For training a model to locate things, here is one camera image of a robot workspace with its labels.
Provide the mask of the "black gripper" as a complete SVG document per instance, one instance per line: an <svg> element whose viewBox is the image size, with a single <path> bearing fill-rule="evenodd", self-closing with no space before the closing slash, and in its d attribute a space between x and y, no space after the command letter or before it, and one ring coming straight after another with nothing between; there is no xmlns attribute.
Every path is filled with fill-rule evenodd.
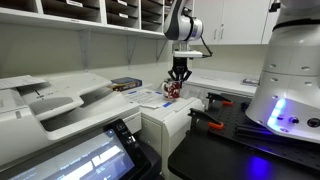
<svg viewBox="0 0 320 180"><path fill-rule="evenodd" d="M181 81L186 81L192 74L188 70L187 59L174 57L172 70L169 70L168 74L173 81L178 81L178 78L181 78Z"/></svg>

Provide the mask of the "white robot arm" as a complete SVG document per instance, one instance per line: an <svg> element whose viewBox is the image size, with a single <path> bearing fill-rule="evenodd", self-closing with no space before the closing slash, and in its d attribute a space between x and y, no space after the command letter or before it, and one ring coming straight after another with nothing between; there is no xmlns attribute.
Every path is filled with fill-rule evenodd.
<svg viewBox="0 0 320 180"><path fill-rule="evenodd" d="M258 44L277 14L246 116L284 137L320 142L320 0L173 0L164 35L178 43Z"/></svg>

